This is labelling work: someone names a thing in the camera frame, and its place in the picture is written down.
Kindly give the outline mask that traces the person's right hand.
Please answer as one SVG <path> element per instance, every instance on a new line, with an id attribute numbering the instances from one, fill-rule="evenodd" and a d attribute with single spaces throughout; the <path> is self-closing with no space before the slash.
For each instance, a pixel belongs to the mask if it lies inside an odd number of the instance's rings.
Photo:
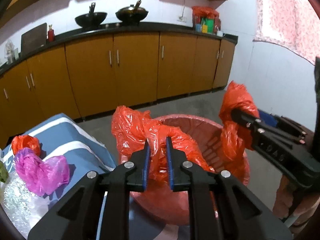
<path id="1" fill-rule="evenodd" d="M 273 214 L 278 218 L 286 218 L 289 215 L 289 208 L 293 204 L 294 196 L 289 191 L 289 180 L 282 175 L 279 188 L 276 192 L 276 200 L 273 207 Z M 293 215 L 298 217 L 293 226 L 304 226 L 315 213 L 319 205 L 319 194 L 313 194 L 303 198 Z"/>

